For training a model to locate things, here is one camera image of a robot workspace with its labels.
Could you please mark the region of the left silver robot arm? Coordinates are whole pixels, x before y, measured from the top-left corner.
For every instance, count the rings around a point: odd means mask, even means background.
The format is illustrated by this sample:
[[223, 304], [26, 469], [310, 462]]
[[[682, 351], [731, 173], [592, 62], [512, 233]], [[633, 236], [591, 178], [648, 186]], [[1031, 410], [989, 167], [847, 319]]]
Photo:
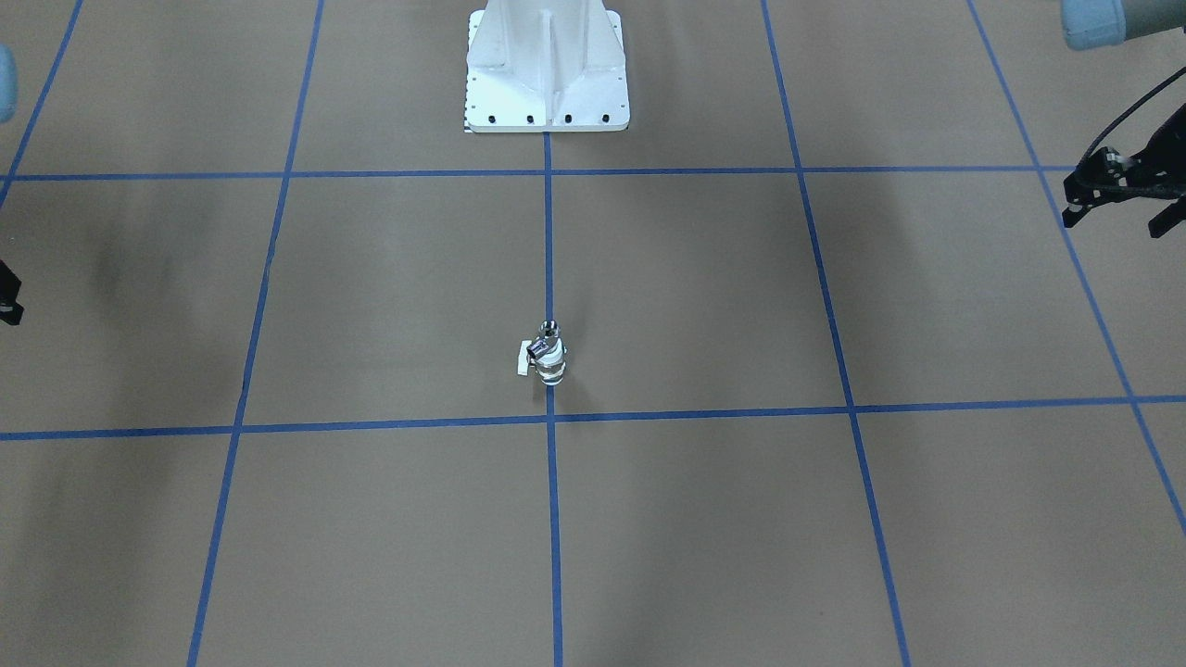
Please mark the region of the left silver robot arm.
[[[1168, 31], [1182, 31], [1181, 1], [1063, 1], [1061, 26], [1066, 45], [1076, 51], [1118, 46], [1126, 42]], [[1182, 225], [1185, 220], [1185, 108], [1179, 107], [1153, 131], [1135, 155], [1105, 146], [1104, 139], [1144, 103], [1182, 80], [1177, 70], [1126, 108], [1080, 155], [1064, 178], [1066, 207], [1061, 224], [1072, 229], [1095, 208], [1134, 199], [1166, 201], [1148, 220], [1152, 239]]]

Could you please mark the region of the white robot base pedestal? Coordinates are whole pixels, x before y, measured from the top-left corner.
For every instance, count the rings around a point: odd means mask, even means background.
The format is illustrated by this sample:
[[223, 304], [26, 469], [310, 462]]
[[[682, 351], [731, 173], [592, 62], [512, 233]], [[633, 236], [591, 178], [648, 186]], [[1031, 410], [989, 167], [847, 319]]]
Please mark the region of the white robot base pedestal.
[[467, 19], [463, 129], [621, 132], [631, 121], [620, 14], [601, 1], [487, 1]]

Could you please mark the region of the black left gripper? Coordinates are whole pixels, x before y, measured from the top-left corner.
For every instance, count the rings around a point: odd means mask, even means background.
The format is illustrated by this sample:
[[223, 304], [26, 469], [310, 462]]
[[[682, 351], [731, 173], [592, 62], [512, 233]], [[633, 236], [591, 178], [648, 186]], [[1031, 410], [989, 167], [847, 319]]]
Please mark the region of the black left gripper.
[[1152, 239], [1161, 239], [1173, 231], [1185, 220], [1185, 104], [1181, 104], [1144, 144], [1134, 158], [1139, 163], [1139, 177], [1130, 184], [1158, 190], [1158, 195], [1139, 195], [1142, 198], [1171, 201], [1169, 207], [1148, 222]]

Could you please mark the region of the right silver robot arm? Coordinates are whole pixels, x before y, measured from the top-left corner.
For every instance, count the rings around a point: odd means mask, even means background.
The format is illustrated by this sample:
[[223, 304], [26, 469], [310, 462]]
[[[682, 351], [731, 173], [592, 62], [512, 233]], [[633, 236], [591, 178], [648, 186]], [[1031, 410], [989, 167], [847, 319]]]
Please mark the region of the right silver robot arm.
[[[1, 123], [8, 123], [14, 117], [18, 97], [15, 57], [6, 44], [1, 44]], [[1, 261], [1, 320], [5, 325], [17, 326], [24, 317], [24, 309], [18, 301], [21, 285], [21, 279]]]

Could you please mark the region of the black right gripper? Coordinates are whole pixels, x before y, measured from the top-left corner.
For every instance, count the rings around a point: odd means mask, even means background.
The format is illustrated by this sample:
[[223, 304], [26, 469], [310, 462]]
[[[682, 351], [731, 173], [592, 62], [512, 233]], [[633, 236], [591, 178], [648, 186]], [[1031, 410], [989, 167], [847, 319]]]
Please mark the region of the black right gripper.
[[0, 274], [1, 320], [7, 325], [17, 326], [24, 317], [24, 307], [19, 304], [19, 291], [23, 281], [4, 261], [0, 262]]

